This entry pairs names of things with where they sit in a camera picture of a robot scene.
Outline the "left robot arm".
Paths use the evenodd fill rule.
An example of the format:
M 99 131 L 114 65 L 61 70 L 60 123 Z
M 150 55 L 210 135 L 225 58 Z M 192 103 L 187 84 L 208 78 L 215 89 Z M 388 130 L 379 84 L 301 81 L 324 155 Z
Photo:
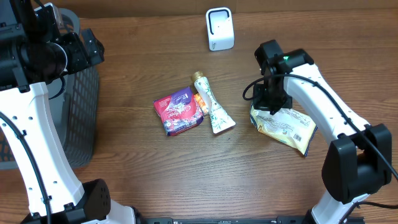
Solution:
M 104 61 L 90 29 L 62 34 L 53 4 L 1 2 L 1 129 L 22 174 L 29 201 L 25 223 L 137 223 L 115 202 L 103 179 L 82 183 L 53 123 L 48 84 Z

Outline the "yellow wipes package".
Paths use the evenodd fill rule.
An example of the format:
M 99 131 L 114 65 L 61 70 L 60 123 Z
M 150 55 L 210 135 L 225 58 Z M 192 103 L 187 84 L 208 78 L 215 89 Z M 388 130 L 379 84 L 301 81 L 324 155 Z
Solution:
M 260 133 L 297 149 L 307 157 L 310 143 L 318 129 L 311 117 L 286 108 L 271 115 L 270 111 L 257 110 L 253 105 L 249 115 Z

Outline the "small orange packet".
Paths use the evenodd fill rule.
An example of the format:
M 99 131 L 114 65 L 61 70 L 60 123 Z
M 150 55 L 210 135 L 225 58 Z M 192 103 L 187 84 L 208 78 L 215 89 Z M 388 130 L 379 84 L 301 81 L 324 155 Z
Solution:
M 206 103 L 204 102 L 203 98 L 200 96 L 200 94 L 196 93 L 194 95 L 194 97 L 195 97 L 195 100 L 198 103 L 199 107 L 201 108 L 203 115 L 204 116 L 208 115 L 208 113 L 209 113 L 208 107 L 207 107 Z

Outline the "purple red pad package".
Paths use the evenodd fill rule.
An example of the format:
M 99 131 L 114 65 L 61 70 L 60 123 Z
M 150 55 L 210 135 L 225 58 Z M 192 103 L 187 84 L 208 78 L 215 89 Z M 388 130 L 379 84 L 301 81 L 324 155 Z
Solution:
M 167 136 L 176 136 L 202 123 L 201 108 L 188 86 L 169 96 L 153 101 Z

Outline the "white bottle gold cap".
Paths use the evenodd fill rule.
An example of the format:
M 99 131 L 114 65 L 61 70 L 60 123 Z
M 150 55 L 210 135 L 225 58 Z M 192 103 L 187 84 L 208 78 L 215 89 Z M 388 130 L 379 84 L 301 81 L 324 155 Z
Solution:
M 218 134 L 232 128 L 236 123 L 218 103 L 207 77 L 201 71 L 197 71 L 192 75 L 192 81 L 197 92 L 208 107 L 213 133 Z

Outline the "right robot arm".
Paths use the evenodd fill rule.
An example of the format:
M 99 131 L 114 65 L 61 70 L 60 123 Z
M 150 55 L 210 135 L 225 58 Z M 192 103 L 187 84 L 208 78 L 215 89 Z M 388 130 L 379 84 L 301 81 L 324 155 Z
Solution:
M 262 43 L 254 56 L 262 78 L 252 82 L 255 109 L 275 115 L 296 100 L 329 145 L 322 167 L 326 188 L 304 216 L 280 217 L 292 223 L 364 223 L 355 208 L 391 205 L 367 198 L 397 177 L 392 166 L 392 135 L 384 124 L 370 125 L 351 110 L 322 77 L 304 49 L 283 52 L 276 40 Z

